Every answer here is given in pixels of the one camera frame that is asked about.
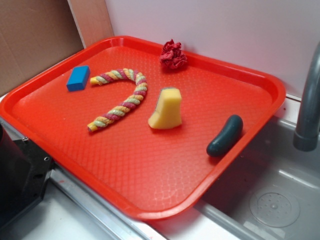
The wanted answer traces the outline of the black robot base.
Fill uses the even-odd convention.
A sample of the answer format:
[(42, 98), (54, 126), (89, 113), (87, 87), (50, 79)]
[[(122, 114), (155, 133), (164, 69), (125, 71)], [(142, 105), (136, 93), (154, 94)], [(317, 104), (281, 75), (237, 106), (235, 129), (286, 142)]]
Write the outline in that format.
[(30, 139), (13, 140), (0, 126), (0, 228), (44, 198), (53, 159)]

